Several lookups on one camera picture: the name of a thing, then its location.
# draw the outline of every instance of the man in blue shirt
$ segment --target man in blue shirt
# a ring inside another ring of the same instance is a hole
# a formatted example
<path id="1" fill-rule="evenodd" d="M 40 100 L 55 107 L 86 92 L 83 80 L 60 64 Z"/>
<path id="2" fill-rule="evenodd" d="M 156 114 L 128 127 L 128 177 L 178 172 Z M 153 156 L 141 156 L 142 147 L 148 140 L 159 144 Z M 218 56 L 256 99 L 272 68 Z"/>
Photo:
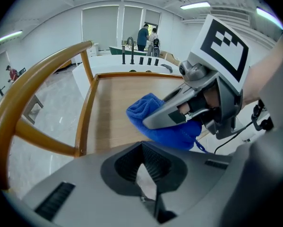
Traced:
<path id="1" fill-rule="evenodd" d="M 137 38 L 137 47 L 139 51 L 144 51 L 146 47 L 146 41 L 149 38 L 149 32 L 148 29 L 149 25 L 145 24 L 142 29 L 138 32 L 138 38 Z"/>

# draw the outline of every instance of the floor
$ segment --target floor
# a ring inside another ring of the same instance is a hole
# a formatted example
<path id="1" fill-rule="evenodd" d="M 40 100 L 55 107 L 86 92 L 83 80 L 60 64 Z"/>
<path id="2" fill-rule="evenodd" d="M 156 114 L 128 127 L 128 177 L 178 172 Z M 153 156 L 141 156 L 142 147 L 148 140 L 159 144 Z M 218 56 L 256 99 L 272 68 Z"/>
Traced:
<path id="1" fill-rule="evenodd" d="M 47 79 L 36 93 L 43 108 L 35 105 L 30 114 L 35 120 L 36 128 L 71 146 L 74 146 L 84 102 L 72 74 L 74 68 L 71 66 Z M 34 147 L 14 137 L 9 157 L 11 188 L 22 198 L 35 184 L 72 159 Z"/>

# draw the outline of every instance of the cable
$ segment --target cable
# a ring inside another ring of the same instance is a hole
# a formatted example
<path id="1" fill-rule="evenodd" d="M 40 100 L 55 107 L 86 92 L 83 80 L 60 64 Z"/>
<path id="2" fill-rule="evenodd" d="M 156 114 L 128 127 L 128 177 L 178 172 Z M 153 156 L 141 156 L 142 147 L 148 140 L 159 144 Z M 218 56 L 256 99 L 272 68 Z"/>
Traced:
<path id="1" fill-rule="evenodd" d="M 249 127 L 252 123 L 253 123 L 253 122 L 248 123 L 248 125 L 246 125 L 245 129 L 246 129 L 247 127 Z M 228 142 L 230 142 L 231 140 L 233 140 L 234 138 L 236 138 L 241 132 L 239 132 L 239 133 L 236 134 L 235 136 L 231 137 L 228 141 L 226 141 L 226 142 L 223 143 L 222 145 L 218 146 L 218 147 L 215 149 L 214 154 L 216 154 L 216 151 L 217 151 L 218 149 L 220 149 L 222 146 L 226 145 Z"/>

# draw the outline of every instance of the faucet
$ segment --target faucet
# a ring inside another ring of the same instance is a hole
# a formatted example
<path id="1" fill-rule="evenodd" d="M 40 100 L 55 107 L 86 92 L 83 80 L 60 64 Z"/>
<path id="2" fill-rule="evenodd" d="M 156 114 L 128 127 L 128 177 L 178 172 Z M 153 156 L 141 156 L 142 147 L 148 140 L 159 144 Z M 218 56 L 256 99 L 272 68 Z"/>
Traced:
<path id="1" fill-rule="evenodd" d="M 134 40 L 133 40 L 133 38 L 132 37 L 129 37 L 128 39 L 127 39 L 127 44 L 129 44 L 129 41 L 131 40 L 131 42 L 132 42 L 132 55 L 131 55 L 131 65 L 134 65 Z"/>

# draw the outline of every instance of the blue towel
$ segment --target blue towel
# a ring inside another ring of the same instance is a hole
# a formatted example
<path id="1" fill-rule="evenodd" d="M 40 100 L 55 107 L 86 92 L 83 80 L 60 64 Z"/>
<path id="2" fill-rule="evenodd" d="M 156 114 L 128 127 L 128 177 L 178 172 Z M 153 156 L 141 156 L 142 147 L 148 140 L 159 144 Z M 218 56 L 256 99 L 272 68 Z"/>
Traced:
<path id="1" fill-rule="evenodd" d="M 195 142 L 200 150 L 206 152 L 205 148 L 196 140 L 196 137 L 201 133 L 201 123 L 199 122 L 189 120 L 184 124 L 157 130 L 150 130 L 142 123 L 144 118 L 163 104 L 164 101 L 150 93 L 131 105 L 127 109 L 127 116 L 141 133 L 153 141 L 186 150 L 192 149 Z"/>

